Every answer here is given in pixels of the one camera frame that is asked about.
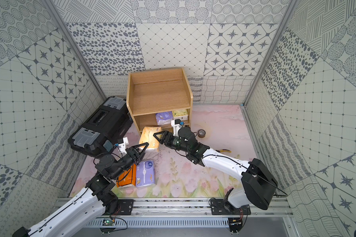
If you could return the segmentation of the yellow-orange tissue pack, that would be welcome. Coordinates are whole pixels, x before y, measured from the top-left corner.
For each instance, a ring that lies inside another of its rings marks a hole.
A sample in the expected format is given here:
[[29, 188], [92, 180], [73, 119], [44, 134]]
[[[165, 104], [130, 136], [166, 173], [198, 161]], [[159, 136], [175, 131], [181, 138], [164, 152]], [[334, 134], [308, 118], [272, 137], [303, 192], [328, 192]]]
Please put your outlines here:
[[153, 136], [154, 133], [161, 132], [161, 127], [144, 127], [141, 133], [139, 144], [148, 143], [147, 152], [159, 152], [160, 143]]

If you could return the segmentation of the small purple tissue pack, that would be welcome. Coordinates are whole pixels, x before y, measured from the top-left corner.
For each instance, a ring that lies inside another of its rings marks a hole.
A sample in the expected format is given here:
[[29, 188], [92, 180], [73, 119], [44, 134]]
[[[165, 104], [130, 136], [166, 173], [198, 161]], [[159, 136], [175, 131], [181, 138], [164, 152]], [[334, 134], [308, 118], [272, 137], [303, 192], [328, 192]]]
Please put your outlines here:
[[174, 119], [172, 111], [156, 113], [156, 122], [158, 126], [171, 124]]

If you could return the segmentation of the orange tissue pack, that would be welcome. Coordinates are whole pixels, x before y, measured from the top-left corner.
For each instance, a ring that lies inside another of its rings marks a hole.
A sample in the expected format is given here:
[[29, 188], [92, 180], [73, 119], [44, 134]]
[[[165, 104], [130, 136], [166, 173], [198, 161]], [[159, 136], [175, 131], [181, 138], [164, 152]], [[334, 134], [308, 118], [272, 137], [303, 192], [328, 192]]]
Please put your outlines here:
[[129, 188], [136, 185], [136, 165], [132, 165], [128, 171], [119, 176], [117, 188]]

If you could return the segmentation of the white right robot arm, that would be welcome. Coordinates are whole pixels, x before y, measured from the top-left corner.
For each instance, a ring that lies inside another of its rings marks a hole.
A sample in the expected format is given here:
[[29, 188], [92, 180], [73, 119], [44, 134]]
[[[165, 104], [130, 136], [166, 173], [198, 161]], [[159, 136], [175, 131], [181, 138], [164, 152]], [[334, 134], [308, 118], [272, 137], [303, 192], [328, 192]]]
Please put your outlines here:
[[177, 135], [169, 131], [156, 132], [154, 138], [162, 145], [183, 151], [195, 165], [221, 171], [242, 183], [242, 189], [233, 189], [225, 195], [225, 206], [240, 208], [254, 205], [267, 210], [276, 193], [277, 180], [258, 159], [243, 161], [232, 158], [197, 141], [189, 127], [180, 128]]

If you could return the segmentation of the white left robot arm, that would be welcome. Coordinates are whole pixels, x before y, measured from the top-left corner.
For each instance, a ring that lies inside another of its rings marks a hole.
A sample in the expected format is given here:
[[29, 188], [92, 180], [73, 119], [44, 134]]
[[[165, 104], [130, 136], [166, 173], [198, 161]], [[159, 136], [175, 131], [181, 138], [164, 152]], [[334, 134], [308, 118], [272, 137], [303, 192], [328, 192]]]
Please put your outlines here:
[[112, 189], [116, 179], [142, 161], [149, 144], [146, 142], [129, 148], [125, 145], [122, 143], [118, 146], [123, 153], [119, 160], [112, 154], [99, 157], [95, 165], [96, 175], [75, 197], [31, 228], [19, 228], [13, 236], [71, 237], [90, 221], [104, 214], [111, 216], [122, 211], [130, 214], [133, 200], [120, 201]]

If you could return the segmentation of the green tissue pack middle shelf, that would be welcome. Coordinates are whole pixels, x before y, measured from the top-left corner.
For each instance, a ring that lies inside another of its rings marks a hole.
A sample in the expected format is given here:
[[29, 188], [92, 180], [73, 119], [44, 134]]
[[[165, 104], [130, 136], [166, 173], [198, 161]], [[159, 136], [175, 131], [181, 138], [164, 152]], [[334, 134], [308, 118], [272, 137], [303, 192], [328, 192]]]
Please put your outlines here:
[[189, 114], [187, 109], [173, 110], [173, 119], [180, 119], [181, 121], [188, 120]]

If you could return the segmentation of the wooden three-tier shelf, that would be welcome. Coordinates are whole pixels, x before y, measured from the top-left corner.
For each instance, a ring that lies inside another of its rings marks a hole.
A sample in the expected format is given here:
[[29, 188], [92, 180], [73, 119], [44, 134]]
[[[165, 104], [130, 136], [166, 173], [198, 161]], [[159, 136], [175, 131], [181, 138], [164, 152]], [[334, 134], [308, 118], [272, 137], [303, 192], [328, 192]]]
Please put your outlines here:
[[139, 134], [156, 127], [155, 114], [186, 109], [191, 125], [193, 93], [183, 68], [129, 73], [126, 104]]

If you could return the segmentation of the grey tape roll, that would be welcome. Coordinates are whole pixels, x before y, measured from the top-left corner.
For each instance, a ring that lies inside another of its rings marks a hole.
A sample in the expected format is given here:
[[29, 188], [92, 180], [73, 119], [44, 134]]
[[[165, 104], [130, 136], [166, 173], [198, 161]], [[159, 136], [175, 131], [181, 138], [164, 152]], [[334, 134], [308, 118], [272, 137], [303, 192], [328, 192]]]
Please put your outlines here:
[[206, 131], [203, 130], [203, 129], [199, 129], [197, 131], [197, 135], [198, 135], [199, 138], [204, 138], [206, 136]]

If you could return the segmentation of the black plastic toolbox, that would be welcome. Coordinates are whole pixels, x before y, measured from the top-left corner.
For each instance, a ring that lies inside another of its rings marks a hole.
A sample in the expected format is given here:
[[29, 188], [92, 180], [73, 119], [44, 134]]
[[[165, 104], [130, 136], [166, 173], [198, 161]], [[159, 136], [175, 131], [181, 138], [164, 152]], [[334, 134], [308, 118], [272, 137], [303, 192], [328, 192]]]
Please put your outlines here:
[[91, 157], [112, 152], [132, 123], [126, 100], [109, 97], [68, 138], [68, 144], [71, 149]]

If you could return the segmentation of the green circuit board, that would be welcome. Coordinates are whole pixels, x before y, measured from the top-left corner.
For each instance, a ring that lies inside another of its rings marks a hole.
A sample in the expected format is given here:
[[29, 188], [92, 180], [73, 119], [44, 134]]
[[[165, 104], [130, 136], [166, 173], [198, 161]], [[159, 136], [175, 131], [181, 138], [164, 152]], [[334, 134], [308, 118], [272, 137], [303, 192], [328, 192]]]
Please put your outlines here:
[[112, 219], [103, 219], [101, 226], [103, 228], [108, 228], [109, 226], [114, 226], [114, 221]]

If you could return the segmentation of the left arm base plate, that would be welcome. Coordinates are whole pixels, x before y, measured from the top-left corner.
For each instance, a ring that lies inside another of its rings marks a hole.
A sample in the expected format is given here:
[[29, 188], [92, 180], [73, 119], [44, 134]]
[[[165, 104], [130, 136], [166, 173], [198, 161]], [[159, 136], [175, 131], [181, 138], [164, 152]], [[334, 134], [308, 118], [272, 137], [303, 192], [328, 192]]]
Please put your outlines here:
[[131, 215], [134, 199], [118, 199], [106, 206], [109, 215]]

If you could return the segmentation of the yellow-handled pliers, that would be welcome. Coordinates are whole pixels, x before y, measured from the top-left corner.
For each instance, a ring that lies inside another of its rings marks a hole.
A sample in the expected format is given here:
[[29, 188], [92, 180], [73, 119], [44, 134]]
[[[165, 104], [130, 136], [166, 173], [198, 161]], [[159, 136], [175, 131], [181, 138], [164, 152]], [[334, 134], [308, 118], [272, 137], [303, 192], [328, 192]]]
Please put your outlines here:
[[231, 150], [228, 149], [220, 149], [220, 150], [216, 150], [218, 153], [231, 153]]

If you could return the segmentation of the aluminium mounting rail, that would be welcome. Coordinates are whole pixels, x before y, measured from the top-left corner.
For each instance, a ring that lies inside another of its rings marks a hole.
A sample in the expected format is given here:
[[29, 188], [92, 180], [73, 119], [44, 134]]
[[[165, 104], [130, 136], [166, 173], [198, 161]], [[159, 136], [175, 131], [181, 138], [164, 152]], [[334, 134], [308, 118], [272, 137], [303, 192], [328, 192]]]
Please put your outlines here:
[[[121, 209], [118, 217], [207, 217], [213, 208], [208, 198], [134, 198], [134, 203]], [[249, 206], [249, 217], [293, 217], [286, 198], [273, 198], [268, 210]]]

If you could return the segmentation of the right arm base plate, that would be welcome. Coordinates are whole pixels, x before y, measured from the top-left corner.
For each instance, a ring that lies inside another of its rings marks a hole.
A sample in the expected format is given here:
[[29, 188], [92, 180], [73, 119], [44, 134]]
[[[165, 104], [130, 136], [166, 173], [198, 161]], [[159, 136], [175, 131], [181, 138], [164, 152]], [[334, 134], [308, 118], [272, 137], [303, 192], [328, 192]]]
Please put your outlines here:
[[209, 206], [212, 215], [250, 215], [251, 210], [249, 205], [240, 208], [233, 207], [228, 201], [218, 198], [210, 198]]

